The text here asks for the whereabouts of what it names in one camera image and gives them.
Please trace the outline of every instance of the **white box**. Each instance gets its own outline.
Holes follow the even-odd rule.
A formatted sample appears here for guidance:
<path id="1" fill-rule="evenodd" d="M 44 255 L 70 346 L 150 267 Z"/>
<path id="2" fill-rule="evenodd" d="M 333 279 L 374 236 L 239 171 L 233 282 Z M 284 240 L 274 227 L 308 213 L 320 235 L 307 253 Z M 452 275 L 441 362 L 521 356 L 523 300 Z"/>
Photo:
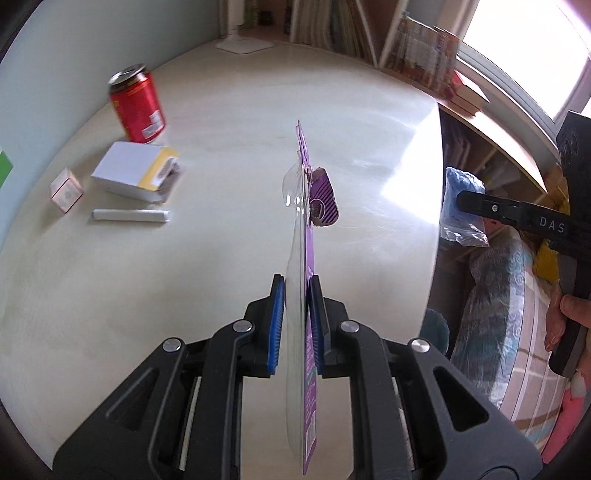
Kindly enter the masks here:
<path id="1" fill-rule="evenodd" d="M 115 142 L 92 178 L 107 192 L 162 203 L 178 180 L 177 160 L 178 152 L 170 147 Z"/>
<path id="2" fill-rule="evenodd" d="M 64 213 L 72 208 L 83 193 L 80 182 L 72 175 L 69 168 L 62 171 L 49 185 L 51 201 Z"/>

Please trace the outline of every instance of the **white table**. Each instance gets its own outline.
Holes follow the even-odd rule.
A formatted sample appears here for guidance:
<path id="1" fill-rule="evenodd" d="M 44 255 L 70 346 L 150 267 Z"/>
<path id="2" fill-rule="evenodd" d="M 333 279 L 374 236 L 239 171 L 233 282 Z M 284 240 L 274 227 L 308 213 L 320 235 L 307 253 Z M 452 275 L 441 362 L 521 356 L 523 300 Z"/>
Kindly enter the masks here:
<path id="1" fill-rule="evenodd" d="M 211 336 L 285 272 L 294 212 L 281 182 L 297 158 L 298 119 L 340 209 L 335 226 L 314 233 L 324 294 L 393 340 L 415 336 L 423 318 L 442 179 L 432 98 L 357 61 L 287 44 L 249 56 L 208 44 L 155 81 L 187 169 L 167 204 L 173 220 L 90 220 L 98 207 L 143 207 L 90 179 L 122 135 L 106 106 L 47 167 L 0 254 L 0 398 L 49 465 L 162 340 Z M 64 216 L 48 186 L 68 166 L 86 193 Z M 308 478 L 343 479 L 352 470 L 348 382 L 319 383 Z M 270 381 L 245 381 L 242 470 L 245 480 L 299 476 L 285 432 L 285 365 Z"/>

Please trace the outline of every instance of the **yellow label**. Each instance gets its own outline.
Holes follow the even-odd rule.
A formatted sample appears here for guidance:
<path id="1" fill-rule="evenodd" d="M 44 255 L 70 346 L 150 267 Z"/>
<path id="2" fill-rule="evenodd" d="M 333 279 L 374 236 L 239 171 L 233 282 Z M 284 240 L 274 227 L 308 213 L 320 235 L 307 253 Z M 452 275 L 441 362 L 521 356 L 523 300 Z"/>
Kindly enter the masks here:
<path id="1" fill-rule="evenodd" d="M 165 163 L 169 158 L 178 158 L 178 152 L 169 147 L 164 147 L 160 150 L 158 156 L 154 159 L 149 169 L 146 171 L 142 179 L 138 183 L 138 187 L 144 190 L 155 192 L 159 185 L 155 184 L 156 175 L 160 173 Z"/>

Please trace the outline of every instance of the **metal screw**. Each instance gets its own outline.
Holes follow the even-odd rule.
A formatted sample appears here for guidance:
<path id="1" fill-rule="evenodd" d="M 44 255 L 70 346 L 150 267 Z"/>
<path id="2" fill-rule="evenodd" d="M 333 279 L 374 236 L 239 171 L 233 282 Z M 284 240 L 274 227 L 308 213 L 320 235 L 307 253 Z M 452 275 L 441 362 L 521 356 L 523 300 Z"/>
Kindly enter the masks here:
<path id="1" fill-rule="evenodd" d="M 411 342 L 410 346 L 415 352 L 418 352 L 418 353 L 428 352 L 429 349 L 431 348 L 431 346 L 429 345 L 429 342 L 427 342 L 426 340 L 423 340 L 422 338 L 415 338 Z"/>
<path id="2" fill-rule="evenodd" d="M 232 328 L 234 328 L 235 332 L 245 333 L 252 329 L 252 323 L 250 323 L 248 320 L 238 320 L 237 322 L 234 322 L 234 326 Z"/>
<path id="3" fill-rule="evenodd" d="M 359 331 L 359 324 L 353 320 L 345 320 L 340 324 L 340 329 L 347 333 L 355 333 Z"/>
<path id="4" fill-rule="evenodd" d="M 181 341 L 178 338 L 169 338 L 164 341 L 162 348 L 165 352 L 178 352 L 181 349 Z"/>

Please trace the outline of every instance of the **blue plastic bag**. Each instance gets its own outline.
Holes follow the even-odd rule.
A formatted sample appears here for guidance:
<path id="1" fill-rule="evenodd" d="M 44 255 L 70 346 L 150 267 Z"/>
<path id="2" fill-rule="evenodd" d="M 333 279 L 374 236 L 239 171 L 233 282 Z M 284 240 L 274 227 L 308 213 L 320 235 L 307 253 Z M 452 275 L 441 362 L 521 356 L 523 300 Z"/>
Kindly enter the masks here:
<path id="1" fill-rule="evenodd" d="M 440 236 L 466 247 L 488 247 L 484 220 L 457 209 L 456 196 L 464 190 L 485 192 L 484 184 L 473 174 L 453 167 L 446 168 L 445 195 L 439 221 Z"/>

